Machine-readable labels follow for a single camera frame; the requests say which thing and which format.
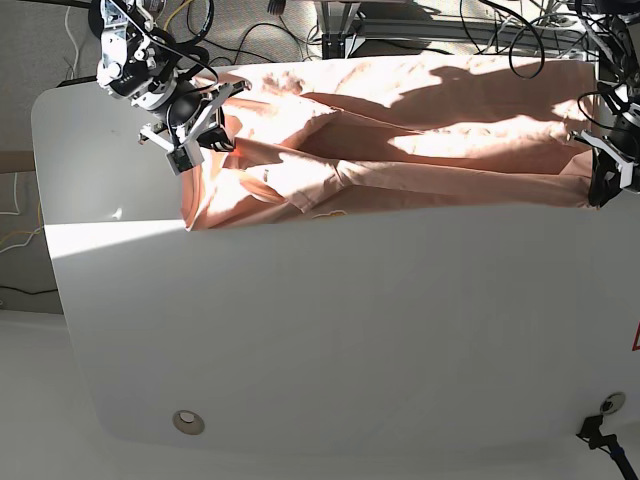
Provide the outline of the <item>salmon pink T-shirt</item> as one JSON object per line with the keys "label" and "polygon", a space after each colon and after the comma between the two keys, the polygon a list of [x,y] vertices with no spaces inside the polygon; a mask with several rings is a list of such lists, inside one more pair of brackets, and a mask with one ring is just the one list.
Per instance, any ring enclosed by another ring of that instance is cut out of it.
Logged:
{"label": "salmon pink T-shirt", "polygon": [[180,177],[189,230],[429,207],[583,208],[591,64],[386,56],[248,65],[224,104],[236,145]]}

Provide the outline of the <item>red warning sticker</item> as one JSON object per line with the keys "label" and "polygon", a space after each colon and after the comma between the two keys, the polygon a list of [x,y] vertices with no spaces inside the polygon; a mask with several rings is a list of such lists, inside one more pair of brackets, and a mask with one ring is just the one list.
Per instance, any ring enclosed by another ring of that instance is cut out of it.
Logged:
{"label": "red warning sticker", "polygon": [[639,351],[639,350],[640,350],[640,324],[638,323],[633,344],[632,344],[632,351]]}

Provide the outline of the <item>right round table grommet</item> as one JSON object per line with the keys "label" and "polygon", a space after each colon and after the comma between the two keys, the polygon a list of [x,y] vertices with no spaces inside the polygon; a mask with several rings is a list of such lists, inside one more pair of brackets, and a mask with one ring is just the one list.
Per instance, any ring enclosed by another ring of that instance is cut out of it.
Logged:
{"label": "right round table grommet", "polygon": [[600,413],[602,415],[613,415],[618,412],[626,402],[626,394],[624,392],[614,392],[608,395],[600,405]]}

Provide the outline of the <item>round metal table grommet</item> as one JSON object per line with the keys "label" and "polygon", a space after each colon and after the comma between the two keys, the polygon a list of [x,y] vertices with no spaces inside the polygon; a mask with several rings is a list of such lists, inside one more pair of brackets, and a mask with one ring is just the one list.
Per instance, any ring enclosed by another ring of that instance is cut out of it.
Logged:
{"label": "round metal table grommet", "polygon": [[189,410],[178,410],[172,416],[174,427],[181,433],[197,436],[204,432],[205,423],[201,416]]}

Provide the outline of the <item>aluminium frame post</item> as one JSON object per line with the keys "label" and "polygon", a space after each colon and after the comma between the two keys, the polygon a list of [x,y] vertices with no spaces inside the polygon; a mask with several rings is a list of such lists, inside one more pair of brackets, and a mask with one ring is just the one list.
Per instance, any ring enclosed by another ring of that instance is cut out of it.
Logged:
{"label": "aluminium frame post", "polygon": [[315,6],[321,32],[322,59],[345,58],[346,38],[359,9],[359,3],[317,1]]}

